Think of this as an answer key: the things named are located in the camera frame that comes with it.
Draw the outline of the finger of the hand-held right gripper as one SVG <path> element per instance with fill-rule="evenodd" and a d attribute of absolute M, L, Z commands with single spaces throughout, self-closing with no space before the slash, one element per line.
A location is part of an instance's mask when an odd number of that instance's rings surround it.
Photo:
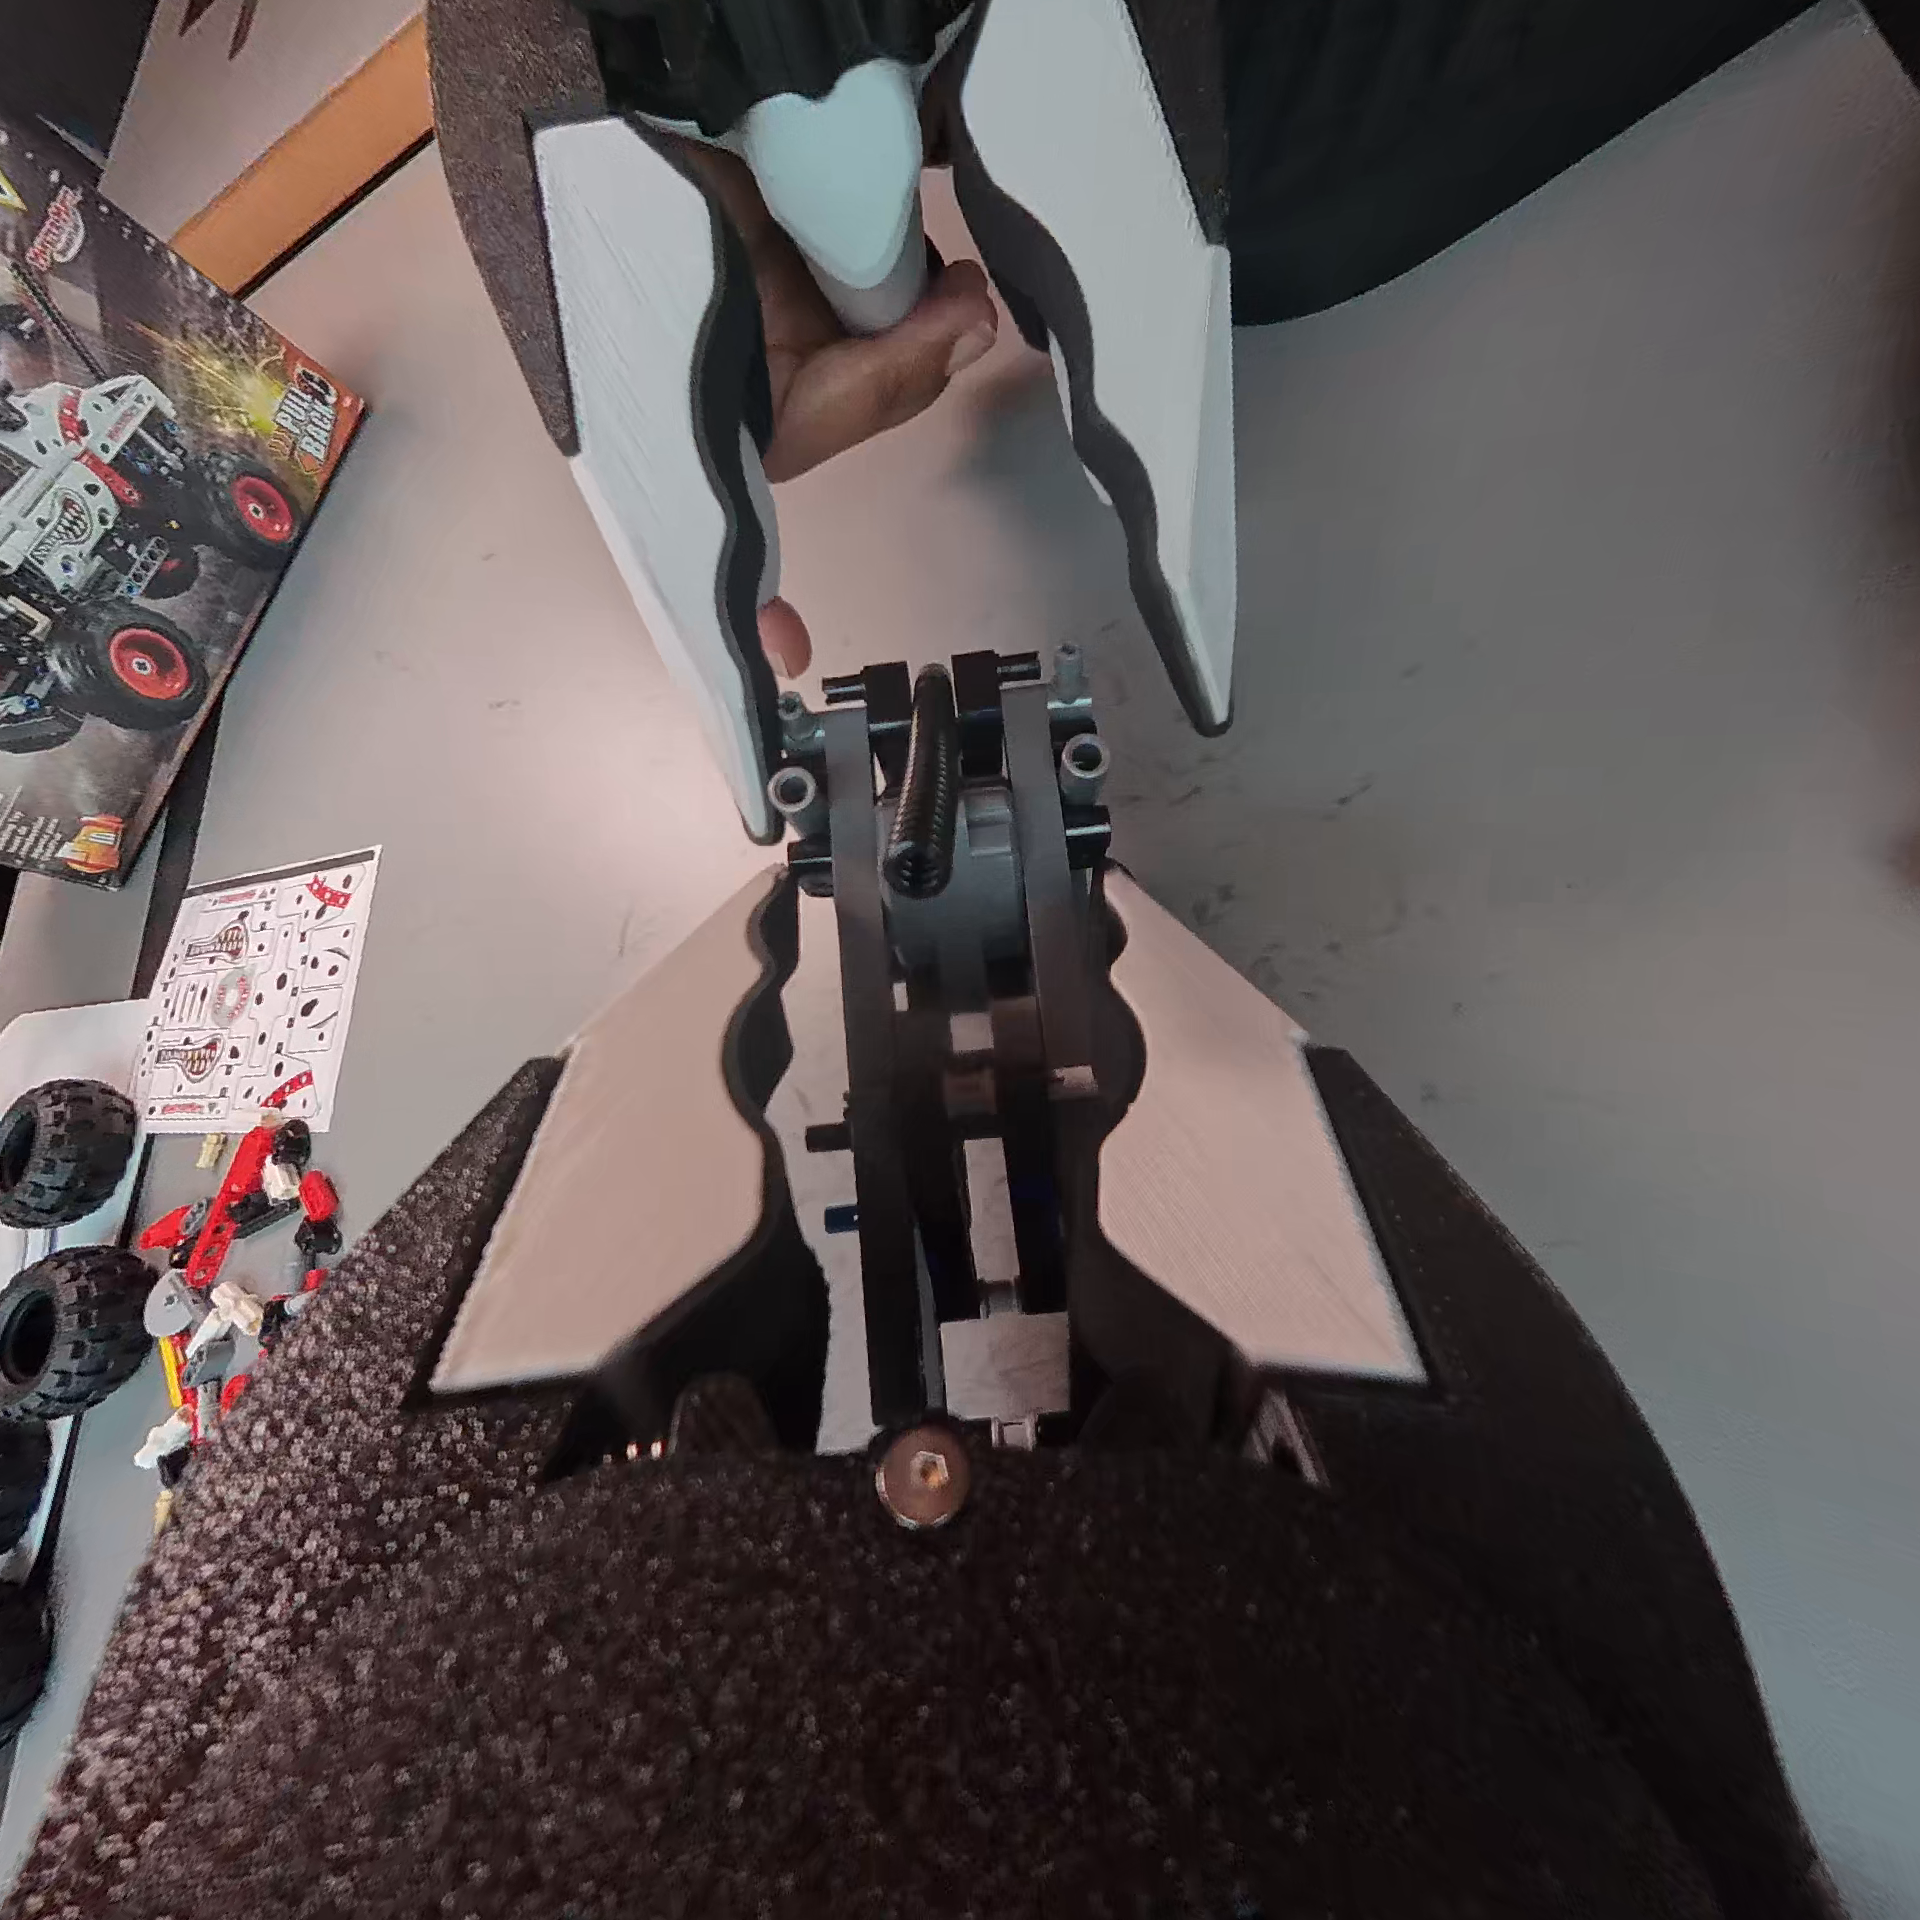
<path fill-rule="evenodd" d="M 534 135 L 579 451 L 570 469 L 619 577 L 692 699 L 743 824 L 784 824 L 781 690 L 761 609 L 781 540 L 761 469 L 761 302 L 720 204 L 624 118 Z"/>
<path fill-rule="evenodd" d="M 952 189 L 1073 453 L 1110 499 L 1138 616 L 1200 734 L 1233 720 L 1230 254 L 1194 192 L 1131 3 L 981 3 Z"/>

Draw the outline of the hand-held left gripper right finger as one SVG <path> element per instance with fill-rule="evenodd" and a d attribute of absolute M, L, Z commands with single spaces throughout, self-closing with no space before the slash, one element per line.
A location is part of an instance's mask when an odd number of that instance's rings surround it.
<path fill-rule="evenodd" d="M 1264 1371 L 1428 1382 L 1305 1032 L 1107 868 L 1144 1078 L 1096 1161 L 1107 1246 Z"/>

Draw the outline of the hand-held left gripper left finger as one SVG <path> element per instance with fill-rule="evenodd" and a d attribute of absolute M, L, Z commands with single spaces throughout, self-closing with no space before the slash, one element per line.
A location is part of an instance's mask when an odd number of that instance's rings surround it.
<path fill-rule="evenodd" d="M 769 1230 L 797 960 L 794 877 L 764 868 L 576 1037 L 430 1395 L 585 1382 L 681 1322 Z"/>

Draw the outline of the black grey toy chassis assembly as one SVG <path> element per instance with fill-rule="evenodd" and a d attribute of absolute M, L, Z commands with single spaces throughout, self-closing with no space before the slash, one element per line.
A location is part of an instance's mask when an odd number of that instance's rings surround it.
<path fill-rule="evenodd" d="M 1068 1306 L 1090 1262 L 1093 965 L 1107 956 L 1107 746 L 1082 647 L 872 662 L 781 697 L 768 797 L 786 863 L 837 897 L 845 1161 L 823 1230 L 859 1262 L 874 1428 L 923 1417 L 1034 1453 L 1100 1371 Z"/>

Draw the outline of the grey desk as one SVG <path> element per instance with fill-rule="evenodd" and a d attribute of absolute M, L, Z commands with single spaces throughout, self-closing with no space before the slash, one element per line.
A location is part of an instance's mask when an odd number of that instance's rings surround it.
<path fill-rule="evenodd" d="M 381 847 L 330 1168 L 368 1225 L 757 868 L 425 145 L 255 295 L 368 401 L 121 893 Z M 1422 268 L 1236 336 L 1194 738 L 1015 340 L 781 491 L 825 670 L 1090 654 L 1118 848 L 1588 1315 L 1719 1552 L 1843 1899 L 1916 1915 L 1916 93 L 1818 3 Z"/>

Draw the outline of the person's right hand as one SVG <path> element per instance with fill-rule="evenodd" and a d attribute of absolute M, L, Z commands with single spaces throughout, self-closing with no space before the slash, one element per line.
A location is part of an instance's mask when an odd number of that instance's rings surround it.
<path fill-rule="evenodd" d="M 789 483 L 856 443 L 923 414 L 1000 336 L 990 274 L 952 259 L 923 284 L 916 308 L 886 332 L 848 332 L 812 282 L 803 253 L 761 204 L 752 170 L 692 148 L 753 268 L 769 380 L 768 483 Z"/>

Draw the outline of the wooden table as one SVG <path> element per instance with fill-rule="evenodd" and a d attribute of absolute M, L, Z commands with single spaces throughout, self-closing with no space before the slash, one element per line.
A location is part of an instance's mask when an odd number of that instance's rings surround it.
<path fill-rule="evenodd" d="M 435 136 L 425 14 L 251 161 L 170 239 L 231 296 L 255 295 Z"/>

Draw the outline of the pile of red white pieces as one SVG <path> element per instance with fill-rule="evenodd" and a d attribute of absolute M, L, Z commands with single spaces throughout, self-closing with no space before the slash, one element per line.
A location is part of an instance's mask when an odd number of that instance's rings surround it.
<path fill-rule="evenodd" d="M 135 1462 L 156 1477 L 152 1530 L 163 1532 L 196 1453 L 344 1252 L 339 1192 L 314 1166 L 309 1126 L 265 1109 L 231 1143 L 219 1186 L 150 1220 L 135 1247 L 156 1262 L 141 1322 L 166 1385 L 166 1417 Z"/>

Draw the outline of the white sticker sheet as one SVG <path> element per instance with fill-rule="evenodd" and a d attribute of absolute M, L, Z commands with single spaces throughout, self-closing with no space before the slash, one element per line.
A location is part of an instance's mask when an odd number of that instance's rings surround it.
<path fill-rule="evenodd" d="M 150 1137 L 330 1130 L 374 880 L 380 847 L 184 894 L 129 1070 Z"/>

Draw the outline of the toy truck set box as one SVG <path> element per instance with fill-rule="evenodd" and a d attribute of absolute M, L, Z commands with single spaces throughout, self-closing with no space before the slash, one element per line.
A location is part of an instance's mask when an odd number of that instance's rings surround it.
<path fill-rule="evenodd" d="M 116 890 L 362 399 L 4 116 L 4 868 Z"/>

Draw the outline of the white book stand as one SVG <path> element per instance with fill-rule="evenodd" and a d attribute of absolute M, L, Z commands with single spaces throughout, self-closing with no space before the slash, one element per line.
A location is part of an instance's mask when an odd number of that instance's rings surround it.
<path fill-rule="evenodd" d="M 21 1017 L 4 1030 L 4 1109 L 28 1089 L 59 1078 L 93 1078 L 116 1089 L 129 1102 L 129 1070 L 146 1007 L 138 1000 L 91 1002 L 75 1009 Z M 66 1247 L 121 1247 L 127 1236 L 129 1202 L 138 1197 L 146 1137 L 138 1119 L 138 1137 L 125 1179 L 110 1200 L 87 1217 L 68 1229 L 21 1230 L 4 1225 L 4 1287 L 28 1264 Z M 55 1532 L 63 1480 L 68 1453 L 77 1441 L 80 1413 L 66 1420 L 42 1420 L 51 1429 L 51 1472 L 24 1546 L 4 1562 L 4 1588 L 27 1588 L 38 1576 Z"/>

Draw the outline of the black toy tyre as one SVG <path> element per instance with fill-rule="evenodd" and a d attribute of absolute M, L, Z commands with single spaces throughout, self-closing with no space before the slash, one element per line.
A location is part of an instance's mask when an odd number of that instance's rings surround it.
<path fill-rule="evenodd" d="M 4 1225 L 68 1229 L 93 1214 L 129 1163 L 135 1104 L 99 1078 L 55 1078 L 4 1115 Z"/>
<path fill-rule="evenodd" d="M 24 1546 L 51 1472 L 51 1429 L 42 1420 L 4 1413 L 4 1562 Z"/>
<path fill-rule="evenodd" d="M 152 1266 L 121 1247 L 66 1247 L 4 1287 L 4 1413 L 66 1420 L 110 1398 L 150 1357 Z"/>

